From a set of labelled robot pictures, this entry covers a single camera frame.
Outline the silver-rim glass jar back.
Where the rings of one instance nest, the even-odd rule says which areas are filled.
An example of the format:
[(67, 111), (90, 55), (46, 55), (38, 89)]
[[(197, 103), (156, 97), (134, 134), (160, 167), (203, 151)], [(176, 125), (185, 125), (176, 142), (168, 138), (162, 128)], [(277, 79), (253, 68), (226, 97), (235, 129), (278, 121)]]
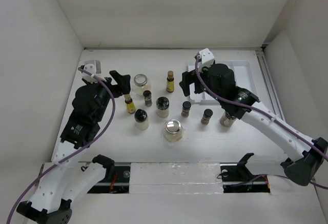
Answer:
[(139, 96), (143, 96), (145, 91), (151, 91), (151, 82), (144, 74), (137, 74), (133, 78), (132, 90)]

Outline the gold-cap brown bottle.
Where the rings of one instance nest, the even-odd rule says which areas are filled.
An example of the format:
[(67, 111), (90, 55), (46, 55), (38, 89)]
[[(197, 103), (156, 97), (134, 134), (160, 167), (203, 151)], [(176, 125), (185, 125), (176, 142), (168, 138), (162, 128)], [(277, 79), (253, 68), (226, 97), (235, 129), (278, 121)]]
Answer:
[(174, 72), (173, 71), (167, 72), (166, 91), (170, 92), (170, 93), (172, 93), (174, 91)]
[(124, 94), (125, 104), (127, 108), (127, 112), (129, 114), (133, 114), (136, 111), (135, 105), (133, 103), (133, 99), (130, 94)]

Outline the small dark pepper jar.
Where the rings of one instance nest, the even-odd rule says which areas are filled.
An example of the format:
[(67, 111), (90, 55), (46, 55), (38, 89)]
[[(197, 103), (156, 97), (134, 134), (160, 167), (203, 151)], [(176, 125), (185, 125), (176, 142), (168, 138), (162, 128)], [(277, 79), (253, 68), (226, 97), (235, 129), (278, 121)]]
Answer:
[(143, 97), (145, 101), (146, 107), (151, 107), (152, 106), (152, 93), (150, 90), (145, 90), (143, 92)]

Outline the black-cap spice jar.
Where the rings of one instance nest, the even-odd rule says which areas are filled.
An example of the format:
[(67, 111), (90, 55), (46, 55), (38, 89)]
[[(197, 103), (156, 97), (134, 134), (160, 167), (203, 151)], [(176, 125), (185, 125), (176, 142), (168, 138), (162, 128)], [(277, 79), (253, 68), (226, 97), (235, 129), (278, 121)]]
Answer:
[(203, 112), (202, 119), (200, 121), (201, 124), (207, 125), (209, 123), (212, 115), (213, 115), (213, 111), (211, 109), (205, 109)]
[(191, 103), (189, 101), (184, 101), (182, 103), (181, 116), (182, 117), (188, 117), (189, 114), (190, 114), (190, 109), (191, 109)]

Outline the black-dome white powder shaker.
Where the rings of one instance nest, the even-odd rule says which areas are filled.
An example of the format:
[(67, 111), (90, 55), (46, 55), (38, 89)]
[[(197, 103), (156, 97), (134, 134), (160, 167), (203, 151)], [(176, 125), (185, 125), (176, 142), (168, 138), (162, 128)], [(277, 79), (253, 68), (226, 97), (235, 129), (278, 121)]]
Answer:
[(135, 126), (140, 130), (146, 130), (149, 127), (148, 114), (143, 109), (136, 110), (134, 114)]

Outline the silver-lid glass jar front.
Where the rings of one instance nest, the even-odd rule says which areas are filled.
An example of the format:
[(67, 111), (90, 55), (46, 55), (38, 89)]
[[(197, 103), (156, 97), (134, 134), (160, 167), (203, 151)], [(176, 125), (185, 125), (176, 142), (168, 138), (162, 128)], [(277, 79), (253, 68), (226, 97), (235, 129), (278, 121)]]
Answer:
[(177, 142), (183, 138), (184, 131), (180, 121), (171, 119), (165, 123), (162, 134), (168, 142)]

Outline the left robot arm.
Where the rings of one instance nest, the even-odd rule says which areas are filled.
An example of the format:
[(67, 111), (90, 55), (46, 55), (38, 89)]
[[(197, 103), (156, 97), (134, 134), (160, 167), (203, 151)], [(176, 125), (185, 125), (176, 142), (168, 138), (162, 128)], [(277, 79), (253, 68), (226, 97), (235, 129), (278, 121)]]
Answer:
[(105, 78), (83, 68), (79, 71), (84, 74), (85, 84), (75, 92), (73, 110), (59, 137), (52, 166), (33, 182), (38, 188), (30, 199), (21, 201), (16, 208), (17, 213), (36, 223), (68, 223), (72, 206), (94, 185), (117, 178), (114, 160), (97, 155), (82, 174), (69, 183), (83, 154), (109, 127), (99, 126), (108, 104), (111, 103), (115, 111), (115, 99), (130, 93), (131, 77), (115, 70)]

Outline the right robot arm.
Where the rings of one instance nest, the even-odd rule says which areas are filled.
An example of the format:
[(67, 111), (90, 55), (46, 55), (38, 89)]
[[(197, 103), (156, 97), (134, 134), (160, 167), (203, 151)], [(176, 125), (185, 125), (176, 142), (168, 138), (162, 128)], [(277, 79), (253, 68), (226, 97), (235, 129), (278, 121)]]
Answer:
[(292, 182), (307, 186), (327, 160), (324, 138), (304, 135), (273, 114), (254, 93), (236, 85), (227, 65), (196, 65), (195, 70), (182, 74), (179, 85), (185, 96), (190, 95), (190, 85), (196, 94), (206, 92), (220, 103), (228, 118), (251, 125), (274, 142), (288, 156), (281, 166)]

